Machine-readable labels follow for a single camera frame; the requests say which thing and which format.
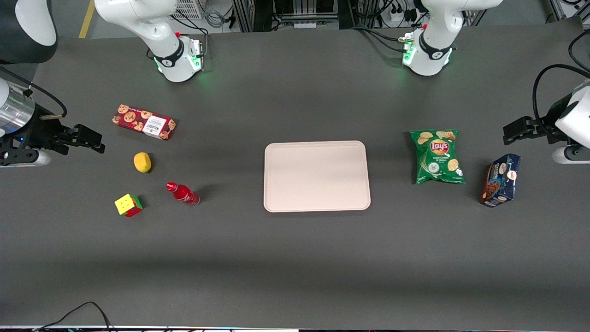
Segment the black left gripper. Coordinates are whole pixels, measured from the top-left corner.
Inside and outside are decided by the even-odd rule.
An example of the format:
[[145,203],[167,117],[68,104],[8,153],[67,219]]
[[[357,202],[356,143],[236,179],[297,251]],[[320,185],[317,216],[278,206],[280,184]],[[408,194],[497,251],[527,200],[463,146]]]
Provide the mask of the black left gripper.
[[503,144],[507,146],[528,136],[530,139],[546,138],[548,142],[552,139],[573,139],[571,135],[566,134],[556,125],[559,119],[564,118],[571,111],[570,100],[571,97],[563,97],[556,101],[541,119],[523,116],[504,126]]

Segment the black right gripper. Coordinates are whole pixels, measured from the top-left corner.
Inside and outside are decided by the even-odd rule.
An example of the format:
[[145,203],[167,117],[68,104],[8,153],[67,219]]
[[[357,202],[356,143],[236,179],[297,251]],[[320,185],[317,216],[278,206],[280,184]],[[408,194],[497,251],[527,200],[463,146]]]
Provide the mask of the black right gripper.
[[101,134],[82,124],[61,132],[59,120],[41,119],[48,113],[42,107],[35,107],[32,119],[23,128],[2,137],[2,163],[49,163],[51,155],[46,151],[67,155],[70,147],[85,147],[99,154],[105,153]]

